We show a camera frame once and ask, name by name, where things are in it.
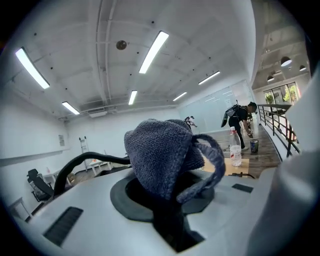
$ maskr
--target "black office chair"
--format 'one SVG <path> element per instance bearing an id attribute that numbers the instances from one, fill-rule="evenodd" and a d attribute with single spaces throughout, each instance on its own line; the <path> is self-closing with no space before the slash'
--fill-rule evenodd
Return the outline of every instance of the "black office chair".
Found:
<path id="1" fill-rule="evenodd" d="M 45 183 L 41 173 L 38 173 L 36 169 L 28 171 L 28 182 L 32 187 L 32 194 L 35 199 L 40 201 L 47 201 L 54 195 L 54 190 L 52 189 L 50 183 L 49 185 Z"/>

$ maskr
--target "black shirt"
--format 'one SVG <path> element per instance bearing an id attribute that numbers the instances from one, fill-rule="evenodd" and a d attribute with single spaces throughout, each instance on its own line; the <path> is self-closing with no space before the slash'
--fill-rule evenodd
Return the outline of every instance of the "black shirt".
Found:
<path id="1" fill-rule="evenodd" d="M 246 106 L 241 106 L 238 111 L 232 116 L 233 119 L 237 119 L 239 122 L 242 120 L 247 120 L 248 118 L 248 108 Z"/>

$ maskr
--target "window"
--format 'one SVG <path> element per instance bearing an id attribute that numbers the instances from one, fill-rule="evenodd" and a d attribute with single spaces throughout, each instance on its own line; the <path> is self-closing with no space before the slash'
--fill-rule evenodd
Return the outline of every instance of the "window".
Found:
<path id="1" fill-rule="evenodd" d="M 275 104 L 275 98 L 272 93 L 272 90 L 267 90 L 264 92 L 265 102 L 267 104 Z"/>
<path id="2" fill-rule="evenodd" d="M 267 104 L 293 105 L 299 99 L 298 88 L 292 82 L 264 91 L 264 97 Z"/>

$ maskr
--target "glass wall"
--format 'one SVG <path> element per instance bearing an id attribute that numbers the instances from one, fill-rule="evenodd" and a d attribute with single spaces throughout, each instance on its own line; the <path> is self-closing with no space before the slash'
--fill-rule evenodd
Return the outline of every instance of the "glass wall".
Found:
<path id="1" fill-rule="evenodd" d="M 178 108 L 178 111 L 183 120 L 186 117 L 194 117 L 194 122 L 198 126 L 195 129 L 192 127 L 194 132 L 214 132 L 229 129 L 228 125 L 221 128 L 221 122 L 226 110 L 236 103 L 237 101 L 231 88 L 227 87 L 185 107 Z"/>

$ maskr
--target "white wall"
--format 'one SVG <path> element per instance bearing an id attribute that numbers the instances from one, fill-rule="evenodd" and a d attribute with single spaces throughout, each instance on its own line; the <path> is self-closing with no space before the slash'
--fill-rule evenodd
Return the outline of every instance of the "white wall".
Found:
<path id="1" fill-rule="evenodd" d="M 82 117 L 66 125 L 70 144 L 69 159 L 80 155 L 79 137 L 86 136 L 90 151 L 104 153 L 115 157 L 125 157 L 124 136 L 139 123 L 147 119 L 180 119 L 177 109 L 163 109 L 145 112 L 130 112 L 107 115 L 97 118 Z"/>
<path id="2" fill-rule="evenodd" d="M 58 135 L 64 135 L 60 146 Z M 64 123 L 42 112 L 10 90 L 0 99 L 0 192 L 7 205 L 22 197 L 33 211 L 39 204 L 31 194 L 28 171 L 46 174 L 62 168 L 68 158 L 67 130 Z M 19 215 L 26 212 L 18 207 Z"/>
<path id="3" fill-rule="evenodd" d="M 60 146 L 63 135 L 65 146 Z M 62 121 L 34 107 L 10 90 L 0 98 L 0 159 L 31 156 L 68 149 Z"/>

